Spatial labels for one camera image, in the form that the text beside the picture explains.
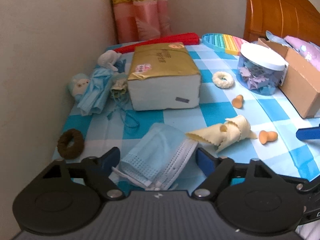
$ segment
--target blue plastic object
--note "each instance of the blue plastic object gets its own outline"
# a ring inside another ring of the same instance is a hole
[[[206,177],[208,177],[216,169],[212,159],[210,159],[210,157],[208,157],[204,152],[202,152],[200,148],[196,150],[196,163]],[[230,181],[230,186],[243,183],[244,180],[245,178],[233,178]]]
[[[296,137],[299,140],[320,139],[320,124],[318,127],[298,129],[296,132]]]

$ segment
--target blue handle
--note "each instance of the blue handle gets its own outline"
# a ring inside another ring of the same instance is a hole
[[[320,139],[320,124],[319,127],[298,129],[296,137],[299,140],[314,140]]]
[[[112,168],[116,167],[120,162],[120,150],[118,147],[113,147],[111,150],[106,152],[100,158],[98,158],[98,164],[100,165],[103,173],[109,177]]]

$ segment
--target white stuffed animal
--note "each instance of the white stuffed animal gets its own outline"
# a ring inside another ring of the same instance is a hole
[[[71,95],[79,101],[89,85],[90,79],[86,74],[77,74],[72,77],[68,88]]]
[[[109,68],[113,71],[118,71],[114,64],[121,57],[121,55],[121,53],[116,53],[114,50],[107,50],[98,58],[98,65]]]

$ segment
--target plush toy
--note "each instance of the plush toy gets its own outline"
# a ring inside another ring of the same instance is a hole
[[[77,102],[80,101],[82,95],[89,85],[90,79],[86,74],[77,74],[72,77],[68,89]]]
[[[217,152],[240,140],[256,139],[257,135],[251,131],[248,120],[238,115],[234,118],[226,118],[225,123],[218,123],[207,128],[186,133],[190,139],[211,143],[218,147]]]
[[[121,55],[121,53],[116,53],[114,50],[107,50],[98,58],[98,65],[117,72],[118,69],[114,65]]]

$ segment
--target brown cardboard box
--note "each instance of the brown cardboard box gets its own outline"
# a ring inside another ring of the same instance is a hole
[[[288,63],[287,75],[279,86],[302,118],[320,117],[320,71],[294,49],[258,39],[258,44],[269,47]]]

